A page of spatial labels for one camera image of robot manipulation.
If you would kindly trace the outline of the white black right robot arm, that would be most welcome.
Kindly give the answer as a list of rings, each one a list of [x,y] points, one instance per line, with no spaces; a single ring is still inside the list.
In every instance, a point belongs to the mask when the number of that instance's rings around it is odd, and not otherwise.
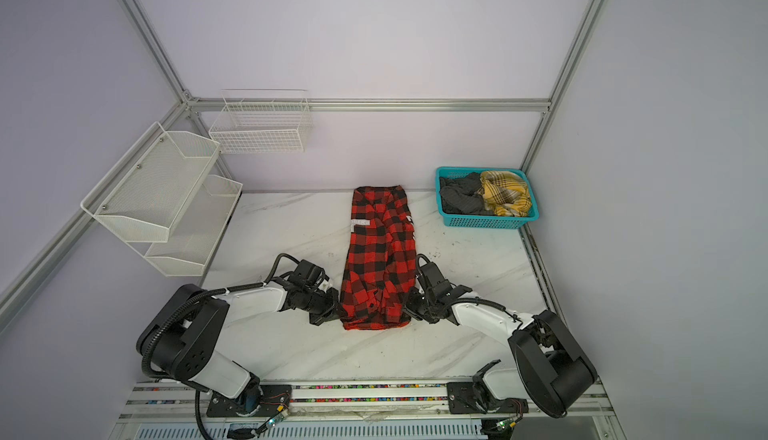
[[[492,360],[469,382],[448,384],[453,414],[512,413],[522,417],[528,412],[527,402],[532,401],[545,415],[559,419],[597,381],[594,365],[562,319],[550,310],[535,315],[515,312],[473,296],[463,285],[450,290],[413,287],[404,310],[430,324],[447,320],[472,328],[511,351],[518,376],[515,393],[503,397],[497,392],[489,372],[500,361]]]

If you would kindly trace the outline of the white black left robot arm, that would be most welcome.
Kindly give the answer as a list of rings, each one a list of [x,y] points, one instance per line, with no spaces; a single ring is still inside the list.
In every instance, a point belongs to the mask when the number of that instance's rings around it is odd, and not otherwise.
[[[210,391],[245,410],[264,397],[259,377],[217,350],[228,317],[303,310],[310,323],[338,318],[339,292],[326,280],[296,284],[278,277],[217,289],[185,284],[172,295],[136,343],[141,370],[151,379],[171,379],[199,392]]]

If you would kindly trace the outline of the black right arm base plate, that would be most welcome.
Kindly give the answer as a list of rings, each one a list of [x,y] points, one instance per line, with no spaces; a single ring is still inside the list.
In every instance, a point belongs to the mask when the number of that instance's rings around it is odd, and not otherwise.
[[[526,399],[497,398],[481,381],[449,382],[448,406],[451,414],[526,414]]]

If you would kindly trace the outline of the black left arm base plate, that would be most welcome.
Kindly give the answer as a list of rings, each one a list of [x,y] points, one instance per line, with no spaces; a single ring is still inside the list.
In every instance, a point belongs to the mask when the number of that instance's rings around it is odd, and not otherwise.
[[[280,407],[288,408],[292,396],[290,384],[260,384],[247,388],[234,399],[214,392],[209,401],[208,418],[269,418],[278,413]]]

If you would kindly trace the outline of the red black plaid shirt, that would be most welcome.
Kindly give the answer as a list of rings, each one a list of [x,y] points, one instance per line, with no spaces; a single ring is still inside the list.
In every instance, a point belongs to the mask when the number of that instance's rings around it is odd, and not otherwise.
[[[340,292],[340,320],[350,330],[406,326],[416,283],[415,227],[400,185],[353,192],[350,244]]]

